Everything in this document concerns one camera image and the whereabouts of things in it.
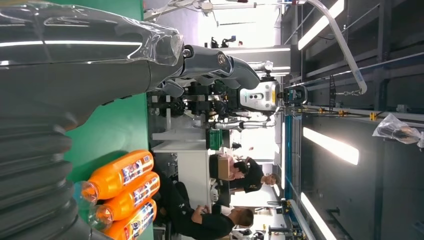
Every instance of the green basket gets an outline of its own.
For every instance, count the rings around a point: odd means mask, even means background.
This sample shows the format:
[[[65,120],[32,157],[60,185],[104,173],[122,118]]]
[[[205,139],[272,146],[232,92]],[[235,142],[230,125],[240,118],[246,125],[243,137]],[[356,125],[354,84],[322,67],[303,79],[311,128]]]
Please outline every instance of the green basket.
[[[211,150],[219,150],[223,145],[223,131],[208,129],[206,131],[206,147]]]

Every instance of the orange bottle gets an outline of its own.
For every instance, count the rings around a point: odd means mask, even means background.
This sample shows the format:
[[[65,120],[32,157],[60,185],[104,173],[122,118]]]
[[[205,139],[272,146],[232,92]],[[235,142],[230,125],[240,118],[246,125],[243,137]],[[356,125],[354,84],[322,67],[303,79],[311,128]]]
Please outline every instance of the orange bottle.
[[[80,208],[92,207],[99,199],[116,197],[128,184],[152,169],[153,156],[149,151],[132,151],[95,170],[88,181],[75,184],[74,198]]]
[[[160,187],[159,176],[148,172],[131,182],[118,196],[96,205],[88,214],[88,224],[97,230],[108,229],[113,221],[128,218],[151,198]]]
[[[131,216],[116,221],[104,231],[104,234],[114,240],[135,240],[153,223],[157,212],[156,202],[149,199]]]

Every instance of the green table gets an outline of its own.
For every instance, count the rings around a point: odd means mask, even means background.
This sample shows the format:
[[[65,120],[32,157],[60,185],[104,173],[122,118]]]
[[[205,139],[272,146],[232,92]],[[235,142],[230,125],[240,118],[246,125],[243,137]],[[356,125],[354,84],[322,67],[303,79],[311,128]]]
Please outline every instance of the green table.
[[[52,0],[57,4],[75,4],[100,9],[129,18],[143,19],[142,0]],[[140,94],[119,99],[106,106],[99,106],[88,121],[67,133],[72,138],[72,149],[65,160],[72,162],[73,170],[68,178],[74,182],[87,180],[97,168],[128,152],[147,149],[147,104],[146,95]],[[80,212],[83,219],[86,212]],[[150,226],[139,237],[153,239]]]

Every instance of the black t-shirt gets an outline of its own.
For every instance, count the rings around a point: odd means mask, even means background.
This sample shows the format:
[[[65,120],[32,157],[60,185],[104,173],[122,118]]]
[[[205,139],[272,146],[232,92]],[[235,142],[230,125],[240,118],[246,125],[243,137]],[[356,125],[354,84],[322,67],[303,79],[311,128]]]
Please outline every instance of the black t-shirt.
[[[229,181],[230,189],[244,189],[245,193],[258,191],[262,188],[261,179],[264,176],[261,166],[256,163],[252,158],[249,159],[249,172],[244,178],[234,179]]]
[[[202,214],[201,224],[191,222],[187,232],[181,234],[196,240],[217,240],[230,234],[234,226],[233,221],[221,213],[206,213]]]

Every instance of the plastic bag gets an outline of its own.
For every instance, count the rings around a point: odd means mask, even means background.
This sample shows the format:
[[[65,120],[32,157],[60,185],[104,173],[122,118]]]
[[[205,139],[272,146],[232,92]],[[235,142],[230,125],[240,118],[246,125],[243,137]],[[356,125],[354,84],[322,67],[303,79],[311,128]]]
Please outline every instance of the plastic bag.
[[[78,5],[8,0],[0,12],[2,66],[139,60],[175,66],[184,44],[174,28]]]
[[[395,139],[404,144],[418,142],[418,146],[424,148],[424,132],[420,132],[416,128],[408,126],[391,113],[378,124],[372,136]]]

